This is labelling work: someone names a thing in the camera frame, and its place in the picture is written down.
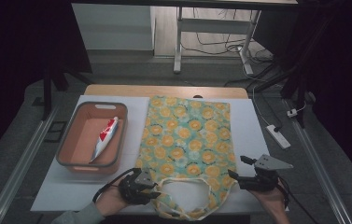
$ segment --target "white power strip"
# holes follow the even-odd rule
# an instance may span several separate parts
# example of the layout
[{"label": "white power strip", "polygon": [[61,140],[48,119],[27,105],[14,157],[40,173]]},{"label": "white power strip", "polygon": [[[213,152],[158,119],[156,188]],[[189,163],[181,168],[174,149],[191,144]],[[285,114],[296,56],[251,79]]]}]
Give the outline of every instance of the white power strip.
[{"label": "white power strip", "polygon": [[286,149],[291,146],[289,141],[281,134],[281,132],[275,132],[275,126],[269,125],[266,127],[266,130],[269,132],[269,134],[275,139],[275,141],[280,145],[283,149]]}]

